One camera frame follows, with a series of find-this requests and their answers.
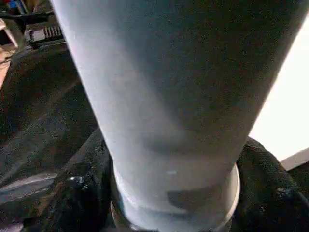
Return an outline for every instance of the black fabric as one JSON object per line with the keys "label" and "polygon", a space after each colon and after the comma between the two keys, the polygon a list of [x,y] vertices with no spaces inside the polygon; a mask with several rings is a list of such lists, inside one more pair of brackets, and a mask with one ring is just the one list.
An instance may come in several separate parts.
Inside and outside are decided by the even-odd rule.
{"label": "black fabric", "polygon": [[110,157],[96,130],[70,159],[23,231],[99,231],[110,206]]}
{"label": "black fabric", "polygon": [[241,181],[235,222],[242,231],[309,230],[309,204],[276,158],[249,138],[237,162]]}

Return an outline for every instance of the floor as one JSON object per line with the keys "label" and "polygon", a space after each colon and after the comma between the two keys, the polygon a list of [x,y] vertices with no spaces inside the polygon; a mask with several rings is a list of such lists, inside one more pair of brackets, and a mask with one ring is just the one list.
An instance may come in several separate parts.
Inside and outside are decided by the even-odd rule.
{"label": "floor", "polygon": [[6,72],[10,66],[10,57],[15,52],[12,44],[6,44],[0,47],[0,88],[6,76]]}

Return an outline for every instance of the gray surface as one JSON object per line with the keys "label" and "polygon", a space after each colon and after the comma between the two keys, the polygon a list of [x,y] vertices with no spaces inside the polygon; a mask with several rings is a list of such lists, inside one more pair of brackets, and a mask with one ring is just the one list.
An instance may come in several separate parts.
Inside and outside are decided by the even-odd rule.
{"label": "gray surface", "polygon": [[220,188],[234,178],[306,9],[298,2],[52,2],[113,157],[125,216],[141,227],[167,214],[181,220],[179,231],[216,228],[236,183]]}

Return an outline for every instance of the white wall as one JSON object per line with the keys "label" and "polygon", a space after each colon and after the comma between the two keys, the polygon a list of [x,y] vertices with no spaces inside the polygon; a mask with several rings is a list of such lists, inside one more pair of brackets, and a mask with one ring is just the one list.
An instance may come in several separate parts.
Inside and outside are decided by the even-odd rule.
{"label": "white wall", "polygon": [[309,161],[309,17],[307,17],[250,136],[286,169]]}

